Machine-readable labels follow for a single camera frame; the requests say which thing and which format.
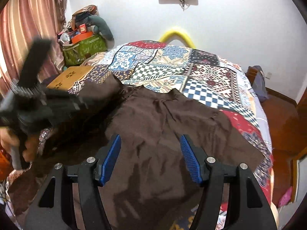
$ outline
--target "person's hand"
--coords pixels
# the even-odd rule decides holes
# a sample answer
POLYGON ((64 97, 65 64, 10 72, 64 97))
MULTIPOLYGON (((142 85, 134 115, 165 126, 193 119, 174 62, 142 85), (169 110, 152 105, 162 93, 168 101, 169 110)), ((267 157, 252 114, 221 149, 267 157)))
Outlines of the person's hand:
MULTIPOLYGON (((19 139, 15 136, 12 131, 8 128, 0 128, 0 143, 3 149, 7 153, 11 153, 11 146, 19 147, 19 139)), ((39 134, 28 136, 25 142, 26 150, 23 151, 22 155, 26 162, 33 161, 36 157, 37 148, 39 144, 39 134)))

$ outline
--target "bed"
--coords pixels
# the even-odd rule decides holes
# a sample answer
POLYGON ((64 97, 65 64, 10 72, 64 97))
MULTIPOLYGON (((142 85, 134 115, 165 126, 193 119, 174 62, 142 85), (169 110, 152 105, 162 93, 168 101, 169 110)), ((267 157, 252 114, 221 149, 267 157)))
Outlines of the bed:
MULTIPOLYGON (((176 88, 186 97, 225 113, 242 136, 264 155, 254 175, 271 204, 272 145, 266 115, 241 67, 220 56, 188 47, 151 40, 127 43, 85 61, 93 69, 69 92, 77 94, 88 79, 102 83, 112 73, 125 85, 159 93, 176 88)), ((43 146, 49 130, 42 132, 43 146)), ((10 175, 7 188, 20 175, 10 175)), ((173 229, 188 229, 198 205, 183 212, 173 229)), ((227 204, 221 205, 216 230, 224 227, 227 204)))

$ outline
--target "checkered pattern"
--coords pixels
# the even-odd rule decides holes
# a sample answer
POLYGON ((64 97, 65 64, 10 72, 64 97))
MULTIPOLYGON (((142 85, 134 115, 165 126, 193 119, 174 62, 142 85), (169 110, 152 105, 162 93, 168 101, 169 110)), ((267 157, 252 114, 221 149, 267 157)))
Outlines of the checkered pattern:
POLYGON ((157 79, 168 75, 180 74, 182 72, 183 68, 180 67, 139 65, 136 67, 135 72, 131 75, 131 79, 146 81, 149 79, 157 79))
POLYGON ((189 80, 185 88, 183 89, 183 94, 200 103, 203 103, 212 108, 223 107, 230 109, 229 103, 226 102, 222 97, 218 96, 215 92, 208 90, 201 83, 194 80, 189 80))
POLYGON ((196 80, 190 79, 187 81, 183 94, 200 103, 203 103, 212 108, 222 107, 225 109, 231 109, 241 114, 252 125, 259 128, 255 116, 251 110, 245 109, 235 102, 227 101, 225 98, 219 96, 217 93, 207 89, 203 84, 196 80))

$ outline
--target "orange box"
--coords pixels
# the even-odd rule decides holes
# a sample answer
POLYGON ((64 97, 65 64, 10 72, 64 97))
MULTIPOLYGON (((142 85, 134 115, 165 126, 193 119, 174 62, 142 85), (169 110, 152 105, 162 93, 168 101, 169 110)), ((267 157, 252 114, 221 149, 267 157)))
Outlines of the orange box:
POLYGON ((72 43, 73 44, 76 44, 78 43, 79 41, 82 41, 82 40, 85 40, 91 36, 93 36, 93 32, 90 31, 90 32, 86 32, 86 33, 83 33, 83 34, 78 34, 76 35, 75 37, 72 38, 72 43))
POLYGON ((5 158, 5 156, 0 151, 0 181, 7 178, 7 176, 12 171, 13 171, 13 167, 12 167, 11 163, 5 158))
POLYGON ((85 24, 82 24, 79 26, 79 30, 80 30, 80 33, 84 34, 86 33, 86 25, 85 24))

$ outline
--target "brown shirt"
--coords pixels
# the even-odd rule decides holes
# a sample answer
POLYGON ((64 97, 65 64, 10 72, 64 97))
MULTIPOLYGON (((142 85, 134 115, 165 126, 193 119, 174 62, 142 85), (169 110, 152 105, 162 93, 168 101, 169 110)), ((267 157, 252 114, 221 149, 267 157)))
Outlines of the brown shirt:
MULTIPOLYGON (((95 116, 83 126, 70 122, 60 127, 46 143, 47 150, 54 146, 58 150, 38 159, 29 172, 42 176, 55 163, 78 163, 93 155, 113 134, 119 134, 119 158, 110 181, 100 188, 114 229, 152 229, 170 209, 199 191, 181 153, 179 138, 183 134, 224 164, 244 162, 255 170, 264 158, 232 127, 225 114, 186 98, 176 89, 160 94, 143 86, 123 86, 110 76, 103 84, 86 84, 79 96, 103 102, 90 112, 95 116)), ((13 194, 13 204, 18 207, 20 202, 13 194)))

